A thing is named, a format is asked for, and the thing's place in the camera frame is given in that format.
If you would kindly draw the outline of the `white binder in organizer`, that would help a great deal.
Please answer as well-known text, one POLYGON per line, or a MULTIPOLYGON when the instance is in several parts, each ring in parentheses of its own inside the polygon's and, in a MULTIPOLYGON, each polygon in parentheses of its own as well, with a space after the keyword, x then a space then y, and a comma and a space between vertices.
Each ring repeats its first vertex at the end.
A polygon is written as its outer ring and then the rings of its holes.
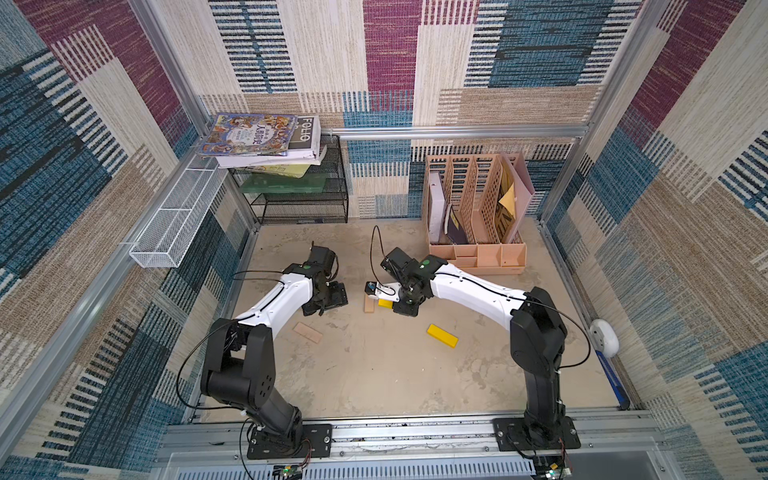
POLYGON ((437 244, 443 231, 446 203, 440 174, 436 171, 428 175, 428 193, 428 238, 431 244, 437 244))

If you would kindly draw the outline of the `white mesh wall basket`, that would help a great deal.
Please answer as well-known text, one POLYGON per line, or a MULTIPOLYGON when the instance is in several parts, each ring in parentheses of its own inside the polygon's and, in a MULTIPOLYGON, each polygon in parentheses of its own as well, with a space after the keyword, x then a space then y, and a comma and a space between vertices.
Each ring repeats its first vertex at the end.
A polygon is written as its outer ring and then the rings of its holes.
POLYGON ((174 182, 130 257, 142 268, 178 268, 226 177, 213 157, 195 155, 174 182))

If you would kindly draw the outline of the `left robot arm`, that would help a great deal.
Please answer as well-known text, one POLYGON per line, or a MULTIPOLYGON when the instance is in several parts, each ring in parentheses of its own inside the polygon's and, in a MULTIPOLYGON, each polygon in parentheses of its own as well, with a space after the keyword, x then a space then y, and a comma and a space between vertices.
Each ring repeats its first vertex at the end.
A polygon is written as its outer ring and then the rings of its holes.
POLYGON ((321 315, 348 303, 337 273, 336 253, 312 246, 308 259, 286 267, 253 307, 214 322, 206 339, 201 393, 245 412, 260 428, 258 436, 283 450, 299 448, 303 420, 275 386, 274 339, 297 312, 321 315))

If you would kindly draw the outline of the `pink desk organizer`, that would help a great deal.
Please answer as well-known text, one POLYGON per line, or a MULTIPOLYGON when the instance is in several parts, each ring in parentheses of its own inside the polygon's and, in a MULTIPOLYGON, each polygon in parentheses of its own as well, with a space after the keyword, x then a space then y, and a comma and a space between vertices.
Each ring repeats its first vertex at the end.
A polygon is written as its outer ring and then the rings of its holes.
POLYGON ((518 230, 535 189, 521 152, 432 155, 425 161, 422 221, 427 229, 429 253, 475 275, 512 275, 524 271, 527 246, 518 230), (428 175, 440 174, 446 210, 453 205, 469 243, 451 244, 442 231, 440 241, 428 238, 428 175), (516 218, 498 216, 500 190, 513 183, 516 218))

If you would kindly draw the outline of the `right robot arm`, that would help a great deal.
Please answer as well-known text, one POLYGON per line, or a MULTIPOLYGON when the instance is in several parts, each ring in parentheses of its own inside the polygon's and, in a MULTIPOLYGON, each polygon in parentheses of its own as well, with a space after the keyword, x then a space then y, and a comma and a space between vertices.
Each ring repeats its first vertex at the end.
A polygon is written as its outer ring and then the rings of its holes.
POLYGON ((560 369, 568 331, 547 291, 503 287, 429 255, 419 261, 393 249, 381 262, 393 281, 369 281, 365 293, 390 301, 392 310, 415 317, 428 299, 451 301, 479 313, 509 333, 510 355, 523 370, 526 409, 522 429, 529 444, 542 448, 565 438, 566 409, 560 369))

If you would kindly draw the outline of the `natural wood block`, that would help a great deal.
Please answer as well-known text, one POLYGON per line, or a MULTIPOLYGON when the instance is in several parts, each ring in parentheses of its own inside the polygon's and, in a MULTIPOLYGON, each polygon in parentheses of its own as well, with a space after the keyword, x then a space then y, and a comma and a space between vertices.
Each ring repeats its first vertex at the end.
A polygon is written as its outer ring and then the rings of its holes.
POLYGON ((375 297, 366 296, 364 299, 363 311, 366 314, 374 313, 377 305, 377 299, 375 297))
POLYGON ((319 344, 323 339, 323 334, 319 331, 313 329, 312 327, 306 325, 303 322, 299 322, 296 324, 296 326, 293 328, 293 331, 300 335, 301 337, 315 343, 319 344))

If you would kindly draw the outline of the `white round device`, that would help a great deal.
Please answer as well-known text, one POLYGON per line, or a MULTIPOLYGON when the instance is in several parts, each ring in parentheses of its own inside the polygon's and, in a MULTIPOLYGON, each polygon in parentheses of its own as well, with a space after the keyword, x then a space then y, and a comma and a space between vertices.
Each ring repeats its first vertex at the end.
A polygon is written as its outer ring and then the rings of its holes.
POLYGON ((590 324, 590 335, 597 352, 605 358, 615 357, 620 349, 620 341, 612 326, 603 319, 595 319, 590 324))

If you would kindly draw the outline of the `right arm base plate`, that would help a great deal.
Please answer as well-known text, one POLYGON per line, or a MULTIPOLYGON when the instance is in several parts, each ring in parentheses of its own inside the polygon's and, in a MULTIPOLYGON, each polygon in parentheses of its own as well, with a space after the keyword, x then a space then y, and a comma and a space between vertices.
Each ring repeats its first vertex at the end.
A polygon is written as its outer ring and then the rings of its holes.
POLYGON ((495 440, 500 451, 538 452, 580 449, 581 440, 571 417, 564 416, 553 428, 523 417, 502 417, 492 420, 495 440))

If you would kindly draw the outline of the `colourful picture book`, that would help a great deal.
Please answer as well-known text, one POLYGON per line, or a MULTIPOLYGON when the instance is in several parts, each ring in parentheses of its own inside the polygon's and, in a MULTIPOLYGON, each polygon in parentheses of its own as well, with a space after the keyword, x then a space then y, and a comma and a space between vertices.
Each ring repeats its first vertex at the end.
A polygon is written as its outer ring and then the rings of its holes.
POLYGON ((298 125, 291 114, 221 113, 199 153, 215 156, 282 155, 298 125))

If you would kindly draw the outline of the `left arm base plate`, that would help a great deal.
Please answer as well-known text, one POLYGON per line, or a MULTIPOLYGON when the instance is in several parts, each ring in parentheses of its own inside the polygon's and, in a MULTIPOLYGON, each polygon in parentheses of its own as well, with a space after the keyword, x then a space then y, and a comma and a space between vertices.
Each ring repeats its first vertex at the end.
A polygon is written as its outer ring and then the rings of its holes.
POLYGON ((332 443, 331 424, 310 424, 298 432, 281 436, 249 426, 246 430, 248 460, 328 458, 332 443))

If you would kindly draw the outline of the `black and white Folio book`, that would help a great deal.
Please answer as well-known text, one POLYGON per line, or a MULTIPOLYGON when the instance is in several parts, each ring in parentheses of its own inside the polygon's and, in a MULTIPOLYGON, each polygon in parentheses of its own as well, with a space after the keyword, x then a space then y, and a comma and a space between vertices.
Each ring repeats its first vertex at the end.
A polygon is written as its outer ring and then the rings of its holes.
POLYGON ((320 145, 321 129, 319 118, 316 116, 297 117, 298 125, 290 140, 289 148, 282 155, 215 155, 211 157, 216 158, 222 168, 304 164, 318 165, 322 162, 323 155, 325 154, 325 151, 320 145))

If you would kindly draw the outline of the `green folder on shelf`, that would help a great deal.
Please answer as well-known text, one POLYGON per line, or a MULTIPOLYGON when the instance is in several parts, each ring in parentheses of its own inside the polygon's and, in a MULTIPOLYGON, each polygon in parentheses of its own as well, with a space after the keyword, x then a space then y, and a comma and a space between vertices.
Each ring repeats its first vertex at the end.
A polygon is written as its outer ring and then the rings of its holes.
POLYGON ((247 194, 321 193, 326 184, 322 174, 307 174, 301 178, 252 174, 240 186, 247 194))

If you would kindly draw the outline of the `dark notebook in organizer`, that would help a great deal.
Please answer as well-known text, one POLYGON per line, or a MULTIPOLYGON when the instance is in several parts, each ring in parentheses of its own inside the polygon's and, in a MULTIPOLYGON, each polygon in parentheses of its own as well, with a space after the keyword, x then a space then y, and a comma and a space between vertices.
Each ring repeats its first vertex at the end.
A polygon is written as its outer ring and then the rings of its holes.
POLYGON ((469 243, 467 233, 453 205, 447 207, 443 229, 444 235, 451 244, 465 245, 469 243))

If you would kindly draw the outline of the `yellow paper in organizer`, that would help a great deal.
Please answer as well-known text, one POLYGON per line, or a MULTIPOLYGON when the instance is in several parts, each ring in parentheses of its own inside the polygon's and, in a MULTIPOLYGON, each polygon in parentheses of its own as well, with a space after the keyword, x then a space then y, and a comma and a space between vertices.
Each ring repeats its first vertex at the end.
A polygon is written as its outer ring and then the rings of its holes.
POLYGON ((498 199, 498 216, 509 221, 513 221, 516 218, 516 191, 515 185, 503 187, 500 190, 500 197, 498 199))

